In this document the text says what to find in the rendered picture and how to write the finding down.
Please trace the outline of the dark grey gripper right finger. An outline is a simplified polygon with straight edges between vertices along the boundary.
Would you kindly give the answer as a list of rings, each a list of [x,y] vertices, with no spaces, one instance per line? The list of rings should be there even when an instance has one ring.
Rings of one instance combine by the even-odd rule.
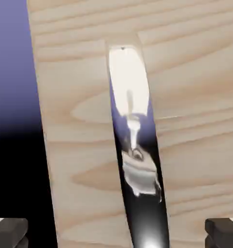
[[[208,218],[204,229],[205,248],[233,248],[233,217]]]

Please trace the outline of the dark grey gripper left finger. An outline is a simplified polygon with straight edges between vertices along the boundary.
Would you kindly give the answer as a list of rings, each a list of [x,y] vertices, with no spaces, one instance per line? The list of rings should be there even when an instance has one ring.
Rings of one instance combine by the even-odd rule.
[[[25,218],[0,218],[0,248],[29,248]]]

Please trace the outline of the light wood cabinet door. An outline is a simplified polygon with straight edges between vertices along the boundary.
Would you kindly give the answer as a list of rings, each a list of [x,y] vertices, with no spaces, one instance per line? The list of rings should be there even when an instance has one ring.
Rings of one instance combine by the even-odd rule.
[[[233,217],[233,0],[27,0],[58,248],[134,248],[106,68],[110,41],[144,54],[170,248],[204,248]]]

